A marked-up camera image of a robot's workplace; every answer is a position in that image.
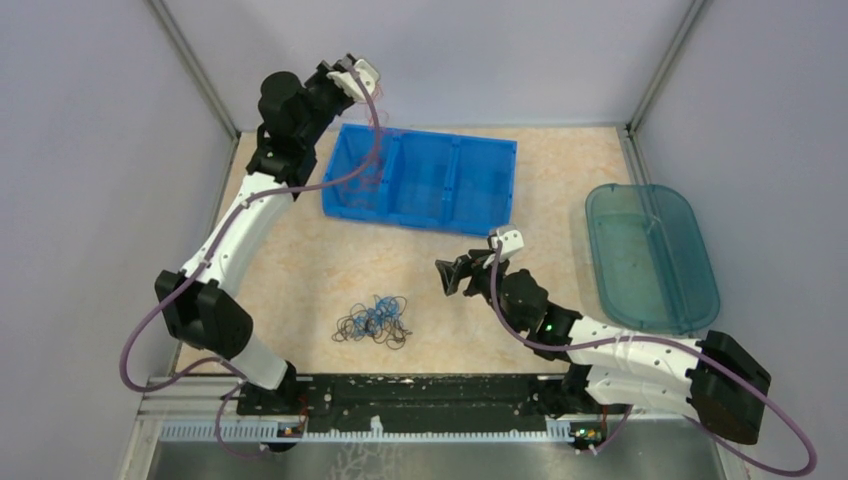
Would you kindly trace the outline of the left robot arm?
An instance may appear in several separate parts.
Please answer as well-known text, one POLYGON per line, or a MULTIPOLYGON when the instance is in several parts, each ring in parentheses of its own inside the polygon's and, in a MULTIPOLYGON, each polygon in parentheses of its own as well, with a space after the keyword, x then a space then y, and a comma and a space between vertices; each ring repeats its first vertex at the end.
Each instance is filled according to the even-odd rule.
POLYGON ((351 54, 320 63, 305 81, 288 71, 266 77, 256 149, 235 199, 199 250, 154 283, 168 333, 233 367, 277 414, 298 404, 296 369, 260 339, 237 292, 273 224, 308 191, 317 141, 354 104, 372 106, 379 80, 369 61, 351 54))

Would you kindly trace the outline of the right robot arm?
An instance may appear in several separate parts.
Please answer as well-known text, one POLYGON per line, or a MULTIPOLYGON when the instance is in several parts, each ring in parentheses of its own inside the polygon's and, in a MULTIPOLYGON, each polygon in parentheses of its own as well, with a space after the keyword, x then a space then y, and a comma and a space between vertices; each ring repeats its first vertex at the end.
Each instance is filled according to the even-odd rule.
POLYGON ((482 296, 501 326, 537 356, 584 368, 563 385, 572 410, 610 404, 610 393, 627 392, 635 380, 656 386, 660 406, 709 432, 743 445, 758 442, 771 376, 731 335, 675 337, 603 323, 552 302, 528 270, 510 272, 493 250, 472 249, 434 265, 445 295, 466 281, 464 296, 482 296))

